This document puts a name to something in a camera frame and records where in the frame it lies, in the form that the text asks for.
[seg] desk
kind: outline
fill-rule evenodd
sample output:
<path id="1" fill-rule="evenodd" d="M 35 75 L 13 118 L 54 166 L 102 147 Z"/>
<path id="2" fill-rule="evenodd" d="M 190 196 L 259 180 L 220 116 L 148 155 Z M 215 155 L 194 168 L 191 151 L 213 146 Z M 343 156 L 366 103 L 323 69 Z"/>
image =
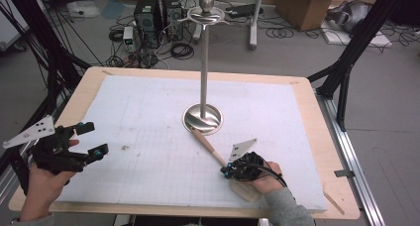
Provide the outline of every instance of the desk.
<path id="1" fill-rule="evenodd" d="M 111 67 L 91 67 L 83 76 L 70 101 L 67 103 L 58 125 L 68 126 L 79 122 L 93 101 L 102 80 L 107 75 L 131 75 L 162 78 L 199 79 L 198 71 L 175 71 L 153 69 L 125 69 Z M 335 170 L 341 170 L 334 143 L 322 116 L 318 102 L 309 81 L 304 77 L 270 76 L 234 73 L 209 73 L 210 80 L 247 81 L 255 83 L 287 84 L 293 88 L 299 112 L 303 119 L 308 142 L 313 153 L 319 177 L 326 193 L 328 210 L 312 213 L 314 218 L 356 219 L 360 212 L 348 180 L 336 177 Z M 9 203 L 11 210 L 21 210 L 25 196 L 19 188 Z M 100 212 L 116 214 L 152 214 L 204 217 L 268 217 L 268 212 L 255 209 L 216 207 L 174 207 L 155 205 L 128 205 L 103 203 L 55 202 L 51 211 L 55 212 Z"/>

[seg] round metal base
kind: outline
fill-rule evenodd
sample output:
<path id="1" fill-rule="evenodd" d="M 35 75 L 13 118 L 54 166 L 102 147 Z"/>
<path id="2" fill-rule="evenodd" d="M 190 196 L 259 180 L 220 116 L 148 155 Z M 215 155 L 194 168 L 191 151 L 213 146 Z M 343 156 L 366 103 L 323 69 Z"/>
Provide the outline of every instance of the round metal base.
<path id="1" fill-rule="evenodd" d="M 188 131 L 194 127 L 203 135 L 212 135 L 222 127 L 222 112 L 213 105 L 206 104 L 205 117 L 205 119 L 200 117 L 200 104 L 195 104 L 185 110 L 182 115 L 182 123 Z"/>

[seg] white triangle marker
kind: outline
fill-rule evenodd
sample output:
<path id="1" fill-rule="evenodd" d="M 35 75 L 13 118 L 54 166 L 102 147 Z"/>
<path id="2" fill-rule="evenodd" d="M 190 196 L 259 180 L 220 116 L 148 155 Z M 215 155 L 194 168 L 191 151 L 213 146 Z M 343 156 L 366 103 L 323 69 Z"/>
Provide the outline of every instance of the white triangle marker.
<path id="1" fill-rule="evenodd" d="M 55 133 L 53 126 L 53 117 L 48 115 L 44 119 L 40 120 L 35 125 L 29 127 L 27 130 L 20 133 L 15 138 L 3 142 L 3 148 L 9 149 L 17 145 L 25 144 L 30 141 L 40 139 Z"/>
<path id="2" fill-rule="evenodd" d="M 251 139 L 234 145 L 232 148 L 231 157 L 229 158 L 229 162 L 240 159 L 256 141 L 257 139 Z"/>

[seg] metal pole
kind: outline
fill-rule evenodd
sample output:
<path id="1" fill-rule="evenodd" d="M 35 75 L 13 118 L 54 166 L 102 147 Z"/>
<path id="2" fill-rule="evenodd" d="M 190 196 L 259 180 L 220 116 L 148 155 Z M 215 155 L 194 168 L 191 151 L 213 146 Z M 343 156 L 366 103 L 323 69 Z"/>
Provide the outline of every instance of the metal pole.
<path id="1" fill-rule="evenodd" d="M 201 101 L 200 101 L 200 118 L 206 119 L 206 97 L 207 97 L 207 72 L 209 62 L 209 29 L 203 26 L 201 32 Z"/>

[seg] hand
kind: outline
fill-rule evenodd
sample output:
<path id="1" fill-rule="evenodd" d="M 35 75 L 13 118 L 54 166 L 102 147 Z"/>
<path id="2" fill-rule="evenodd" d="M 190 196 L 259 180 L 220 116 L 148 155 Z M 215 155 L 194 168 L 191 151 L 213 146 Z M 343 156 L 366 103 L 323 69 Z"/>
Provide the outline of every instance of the hand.
<path id="1" fill-rule="evenodd" d="M 270 167 L 276 173 L 281 173 L 280 165 L 274 162 L 264 163 L 265 167 Z M 260 193 L 267 194 L 277 189 L 283 189 L 283 185 L 270 174 L 262 172 L 260 177 L 254 181 L 249 181 L 248 184 L 256 188 Z"/>
<path id="2" fill-rule="evenodd" d="M 70 146 L 78 140 L 70 140 Z M 55 175 L 49 170 L 39 169 L 36 164 L 30 168 L 27 198 L 22 208 L 19 221 L 30 221 L 49 215 L 50 205 L 59 197 L 65 184 L 75 172 L 62 171 Z"/>

